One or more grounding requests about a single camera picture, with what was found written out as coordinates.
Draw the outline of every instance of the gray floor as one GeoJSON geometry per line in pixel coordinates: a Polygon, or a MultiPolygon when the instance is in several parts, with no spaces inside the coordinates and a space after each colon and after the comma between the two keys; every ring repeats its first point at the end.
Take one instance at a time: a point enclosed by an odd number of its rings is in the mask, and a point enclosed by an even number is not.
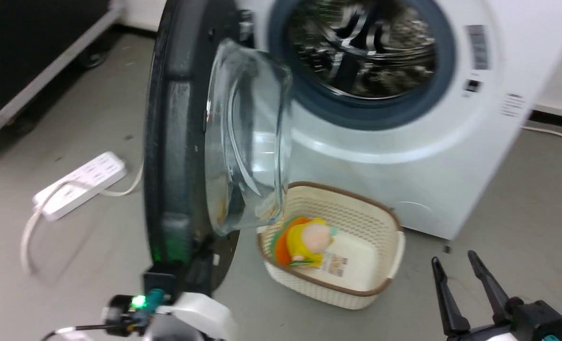
{"type": "MultiPolygon", "coordinates": [[[[138,293],[149,257],[142,196],[97,197],[56,223],[41,223],[32,254],[39,273],[18,261],[30,198],[104,151],[131,174],[142,157],[143,114],[153,41],[125,36],[105,65],[84,74],[28,136],[0,147],[0,340],[38,340],[54,328],[97,323],[114,294],[138,293]]],[[[233,310],[244,341],[443,340],[430,259],[439,255],[472,325],[491,322],[467,261],[476,250],[511,295],[543,299],[562,313],[562,138],[523,132],[453,243],[407,233],[393,284],[363,311],[346,311],[277,285],[262,265],[255,232],[242,233],[216,299],[233,310]]],[[[94,339],[112,340],[101,332],[94,339]]]]}

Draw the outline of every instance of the yellow plush toy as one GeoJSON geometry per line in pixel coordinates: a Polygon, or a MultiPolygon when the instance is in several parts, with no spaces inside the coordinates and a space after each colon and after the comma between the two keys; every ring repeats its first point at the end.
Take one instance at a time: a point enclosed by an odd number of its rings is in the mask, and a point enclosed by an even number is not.
{"type": "Polygon", "coordinates": [[[337,229],[329,227],[322,218],[297,216],[287,221],[273,239],[273,254],[283,265],[319,267],[336,233],[337,229]]]}

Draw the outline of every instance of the brown basket rim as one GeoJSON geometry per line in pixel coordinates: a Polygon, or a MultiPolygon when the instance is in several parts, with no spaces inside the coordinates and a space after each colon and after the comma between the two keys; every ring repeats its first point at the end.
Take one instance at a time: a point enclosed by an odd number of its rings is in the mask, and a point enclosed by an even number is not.
{"type": "MultiPolygon", "coordinates": [[[[389,207],[374,201],[370,198],[364,197],[364,196],[360,196],[359,194],[353,193],[353,192],[349,192],[347,190],[343,190],[343,189],[339,189],[339,188],[335,188],[332,186],[327,186],[324,184],[318,184],[318,183],[311,183],[308,181],[298,181],[298,182],[294,182],[291,183],[289,188],[295,188],[295,187],[312,187],[312,188],[318,188],[318,189],[322,189],[322,190],[327,190],[328,192],[334,192],[334,193],[338,193],[338,194],[342,194],[343,196],[347,196],[347,197],[351,197],[351,198],[355,198],[358,199],[360,201],[363,201],[365,203],[368,203],[370,205],[374,205],[386,212],[388,212],[391,217],[393,217],[395,223],[397,224],[397,231],[403,231],[403,227],[401,226],[400,222],[399,222],[399,218],[397,217],[397,215],[393,212],[393,210],[391,210],[389,207]]],[[[347,289],[345,287],[339,287],[338,285],[332,285],[329,283],[325,283],[324,281],[320,281],[314,278],[311,278],[309,276],[306,276],[304,274],[301,274],[300,272],[297,272],[296,270],[288,267],[288,266],[283,266],[279,263],[277,263],[277,261],[275,261],[274,259],[272,259],[272,257],[269,257],[268,255],[266,255],[266,253],[264,252],[264,246],[262,245],[262,238],[260,237],[261,233],[258,233],[257,239],[258,239],[258,249],[260,250],[260,254],[262,255],[262,257],[264,258],[265,261],[267,261],[269,264],[289,273],[292,274],[296,277],[299,277],[305,281],[309,281],[310,283],[316,284],[316,285],[320,285],[321,287],[326,287],[328,289],[332,289],[335,291],[339,291],[340,293],[344,293],[344,294],[349,294],[349,295],[353,295],[353,296],[374,296],[374,295],[378,295],[379,293],[381,293],[381,291],[383,291],[384,289],[386,289],[387,285],[390,284],[390,282],[393,280],[389,277],[387,277],[384,281],[382,281],[382,283],[380,285],[378,285],[378,287],[376,287],[375,289],[369,290],[369,291],[357,291],[357,290],[352,290],[352,289],[347,289]]]]}

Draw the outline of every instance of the laundry basket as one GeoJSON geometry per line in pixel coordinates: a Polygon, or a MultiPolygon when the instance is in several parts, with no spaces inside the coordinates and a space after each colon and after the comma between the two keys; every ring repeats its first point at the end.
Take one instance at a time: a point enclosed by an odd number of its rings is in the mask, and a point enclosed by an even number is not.
{"type": "Polygon", "coordinates": [[[283,218],[258,230],[268,274],[282,285],[327,304],[363,309],[393,280],[405,249],[399,220],[384,205],[321,184],[290,184],[283,218]],[[321,268],[288,267],[272,257],[271,242],[287,219],[319,216],[339,232],[321,268]]]}

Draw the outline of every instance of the washing machine door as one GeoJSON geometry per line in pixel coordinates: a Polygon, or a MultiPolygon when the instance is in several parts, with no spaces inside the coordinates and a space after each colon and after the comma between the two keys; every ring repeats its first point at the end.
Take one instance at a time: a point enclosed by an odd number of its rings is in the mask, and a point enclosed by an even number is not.
{"type": "Polygon", "coordinates": [[[153,262],[188,264],[195,248],[214,240],[214,286],[233,259],[233,231],[274,222],[287,188],[289,149],[279,150],[289,132],[282,124],[290,74],[238,43],[251,40],[248,20],[233,0],[168,0],[147,97],[144,193],[153,262]]]}

